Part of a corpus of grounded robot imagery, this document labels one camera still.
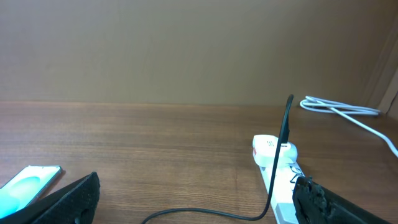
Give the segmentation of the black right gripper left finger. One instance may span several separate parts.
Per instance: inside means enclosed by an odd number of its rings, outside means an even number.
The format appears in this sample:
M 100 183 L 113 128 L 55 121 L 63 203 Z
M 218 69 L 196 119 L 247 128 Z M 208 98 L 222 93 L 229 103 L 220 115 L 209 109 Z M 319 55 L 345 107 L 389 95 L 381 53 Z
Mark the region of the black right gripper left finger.
M 1 224 L 92 224 L 100 199 L 96 172 L 1 219 Z

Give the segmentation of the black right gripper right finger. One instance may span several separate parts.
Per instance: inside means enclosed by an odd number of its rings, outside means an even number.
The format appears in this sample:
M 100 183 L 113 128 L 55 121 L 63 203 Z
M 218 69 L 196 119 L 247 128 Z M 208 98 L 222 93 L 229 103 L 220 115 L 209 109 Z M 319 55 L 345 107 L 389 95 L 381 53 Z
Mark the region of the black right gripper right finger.
M 297 178 L 293 203 L 300 224 L 389 224 L 317 184 L 311 177 Z

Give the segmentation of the smartphone with cyan screen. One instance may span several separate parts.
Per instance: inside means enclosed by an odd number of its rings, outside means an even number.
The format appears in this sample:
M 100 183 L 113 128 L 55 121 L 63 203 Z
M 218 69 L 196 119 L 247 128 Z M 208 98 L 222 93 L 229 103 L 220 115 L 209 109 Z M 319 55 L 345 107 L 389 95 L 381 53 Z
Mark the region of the smartphone with cyan screen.
M 34 203 L 61 173 L 61 166 L 23 168 L 1 187 L 1 218 Z

